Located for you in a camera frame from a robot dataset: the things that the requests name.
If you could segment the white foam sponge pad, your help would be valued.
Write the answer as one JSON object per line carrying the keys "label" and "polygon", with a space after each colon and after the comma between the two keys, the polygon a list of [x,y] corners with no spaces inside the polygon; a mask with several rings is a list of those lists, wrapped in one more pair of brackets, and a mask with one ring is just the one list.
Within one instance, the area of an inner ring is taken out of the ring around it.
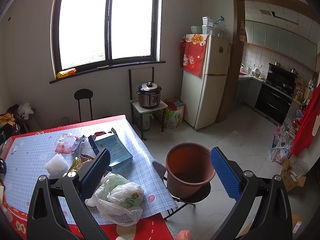
{"label": "white foam sponge pad", "polygon": [[56,154],[48,161],[44,168],[50,175],[60,174],[68,169],[68,163],[62,154]]}

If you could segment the gold brown snack wrapper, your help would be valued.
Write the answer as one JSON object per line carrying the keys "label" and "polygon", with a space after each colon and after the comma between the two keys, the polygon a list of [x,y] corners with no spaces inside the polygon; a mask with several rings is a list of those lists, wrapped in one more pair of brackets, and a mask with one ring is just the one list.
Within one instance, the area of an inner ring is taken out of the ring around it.
{"label": "gold brown snack wrapper", "polygon": [[92,161],[94,157],[87,155],[87,154],[80,154],[80,157],[75,157],[73,160],[69,170],[64,173],[62,176],[65,177],[69,172],[78,172],[80,168],[84,165],[84,163]]}

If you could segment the white plastic bag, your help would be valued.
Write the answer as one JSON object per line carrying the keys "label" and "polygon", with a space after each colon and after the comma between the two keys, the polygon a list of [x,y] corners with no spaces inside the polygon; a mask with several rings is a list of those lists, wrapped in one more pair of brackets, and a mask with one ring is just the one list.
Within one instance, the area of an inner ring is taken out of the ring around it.
{"label": "white plastic bag", "polygon": [[109,172],[105,175],[91,198],[85,200],[88,207],[96,208],[102,217],[120,226],[133,226],[141,218],[140,207],[144,199],[143,188]]}

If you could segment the red clear plastic food tray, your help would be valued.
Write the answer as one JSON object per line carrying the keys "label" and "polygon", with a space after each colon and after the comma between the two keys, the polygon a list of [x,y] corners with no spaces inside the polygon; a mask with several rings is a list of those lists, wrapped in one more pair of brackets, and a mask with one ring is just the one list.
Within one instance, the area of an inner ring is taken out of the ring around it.
{"label": "red clear plastic food tray", "polygon": [[59,154],[71,154],[76,140],[77,137],[73,133],[66,132],[61,134],[57,141],[55,152]]}

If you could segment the blue silver snack wrapper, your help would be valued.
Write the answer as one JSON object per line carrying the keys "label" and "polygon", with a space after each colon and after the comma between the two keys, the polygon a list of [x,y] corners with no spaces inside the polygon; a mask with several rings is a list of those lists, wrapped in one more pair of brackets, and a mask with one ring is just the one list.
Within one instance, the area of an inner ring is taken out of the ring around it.
{"label": "blue silver snack wrapper", "polygon": [[72,153],[74,154],[82,154],[85,152],[87,145],[87,137],[86,136],[81,136],[78,139],[76,139],[73,147],[72,147]]}

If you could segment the light blue cardboard box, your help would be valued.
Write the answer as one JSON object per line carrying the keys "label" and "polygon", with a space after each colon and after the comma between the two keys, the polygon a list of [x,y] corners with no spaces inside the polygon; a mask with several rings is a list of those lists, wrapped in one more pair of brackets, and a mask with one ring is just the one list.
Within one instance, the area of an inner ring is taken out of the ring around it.
{"label": "light blue cardboard box", "polygon": [[110,167],[119,169],[131,163],[133,156],[119,139],[116,130],[111,128],[107,133],[98,132],[88,137],[93,152],[97,155],[103,149],[110,153]]}

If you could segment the cardboard box on floor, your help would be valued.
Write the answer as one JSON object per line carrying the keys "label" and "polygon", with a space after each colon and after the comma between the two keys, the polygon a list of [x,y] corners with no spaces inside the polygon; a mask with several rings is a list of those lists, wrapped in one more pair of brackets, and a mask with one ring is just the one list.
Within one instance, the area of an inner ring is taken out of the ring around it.
{"label": "cardboard box on floor", "polygon": [[304,186],[306,171],[307,164],[295,155],[291,155],[284,160],[281,166],[280,176],[283,179],[287,192],[290,192],[295,187]]}

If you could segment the blue plaid tablecloth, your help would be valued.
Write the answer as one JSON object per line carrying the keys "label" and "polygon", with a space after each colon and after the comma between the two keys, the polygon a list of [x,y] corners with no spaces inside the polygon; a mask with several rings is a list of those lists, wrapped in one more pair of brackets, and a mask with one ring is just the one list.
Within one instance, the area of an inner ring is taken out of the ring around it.
{"label": "blue plaid tablecloth", "polygon": [[[93,151],[90,136],[104,133],[104,145]],[[14,211],[29,212],[38,182],[74,177],[104,153],[101,174],[93,185],[85,184],[81,198],[100,225],[131,226],[175,208],[173,200],[144,142],[123,116],[56,131],[13,137],[4,159],[5,200]]]}

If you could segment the red hanging apron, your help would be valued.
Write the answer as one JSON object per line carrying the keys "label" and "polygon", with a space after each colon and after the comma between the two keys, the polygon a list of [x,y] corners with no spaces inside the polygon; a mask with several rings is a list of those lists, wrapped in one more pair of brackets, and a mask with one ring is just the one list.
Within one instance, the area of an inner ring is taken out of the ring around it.
{"label": "red hanging apron", "polygon": [[313,91],[305,113],[300,121],[300,127],[293,140],[290,152],[300,156],[304,148],[308,148],[313,142],[319,129],[319,85]]}

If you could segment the brown plastic bucket bin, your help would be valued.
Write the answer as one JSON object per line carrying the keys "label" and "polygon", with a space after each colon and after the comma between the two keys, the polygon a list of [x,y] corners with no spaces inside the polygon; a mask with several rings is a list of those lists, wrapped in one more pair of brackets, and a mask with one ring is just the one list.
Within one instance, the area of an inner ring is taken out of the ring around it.
{"label": "brown plastic bucket bin", "polygon": [[210,162],[210,150],[194,142],[184,142],[171,148],[165,166],[167,188],[180,199],[190,197],[216,175]]}

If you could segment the black stove oven unit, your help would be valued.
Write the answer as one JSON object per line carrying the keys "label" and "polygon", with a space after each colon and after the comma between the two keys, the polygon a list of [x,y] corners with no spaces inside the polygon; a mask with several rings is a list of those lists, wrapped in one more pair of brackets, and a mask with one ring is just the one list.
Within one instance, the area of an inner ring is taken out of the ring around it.
{"label": "black stove oven unit", "polygon": [[269,64],[254,109],[272,123],[281,125],[292,104],[298,75]]}

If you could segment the white refrigerator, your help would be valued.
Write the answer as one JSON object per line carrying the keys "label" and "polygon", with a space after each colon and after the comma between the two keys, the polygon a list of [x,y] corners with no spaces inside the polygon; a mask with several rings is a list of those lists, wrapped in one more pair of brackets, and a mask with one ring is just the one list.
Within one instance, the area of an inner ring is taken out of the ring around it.
{"label": "white refrigerator", "polygon": [[199,77],[183,71],[181,100],[184,120],[195,130],[216,121],[225,89],[231,44],[227,39],[208,35],[207,48]]}

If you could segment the green kettle under table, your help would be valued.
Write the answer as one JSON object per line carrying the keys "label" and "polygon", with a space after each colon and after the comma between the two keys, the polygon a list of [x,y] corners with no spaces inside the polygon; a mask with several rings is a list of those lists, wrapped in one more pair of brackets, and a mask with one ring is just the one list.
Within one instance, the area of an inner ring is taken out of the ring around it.
{"label": "green kettle under table", "polygon": [[154,117],[150,113],[144,113],[142,115],[142,122],[143,122],[143,131],[149,131],[151,127],[151,120],[153,120]]}

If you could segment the electric pressure cooker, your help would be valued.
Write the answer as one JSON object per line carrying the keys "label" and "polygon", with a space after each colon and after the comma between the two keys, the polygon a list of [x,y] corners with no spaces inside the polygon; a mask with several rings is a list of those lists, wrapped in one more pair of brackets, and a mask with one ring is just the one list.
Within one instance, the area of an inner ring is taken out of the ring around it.
{"label": "electric pressure cooker", "polygon": [[161,86],[151,81],[141,84],[136,92],[140,106],[143,108],[157,107],[161,101],[161,90]]}

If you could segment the plastic containers on fridge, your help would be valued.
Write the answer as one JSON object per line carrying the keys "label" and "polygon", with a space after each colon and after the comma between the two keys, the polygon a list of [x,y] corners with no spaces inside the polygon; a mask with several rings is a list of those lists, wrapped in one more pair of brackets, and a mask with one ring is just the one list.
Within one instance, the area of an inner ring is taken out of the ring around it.
{"label": "plastic containers on fridge", "polygon": [[226,28],[225,18],[223,16],[216,21],[208,16],[204,16],[202,17],[202,25],[193,25],[190,27],[190,30],[192,34],[207,34],[224,39],[228,38],[228,31]]}

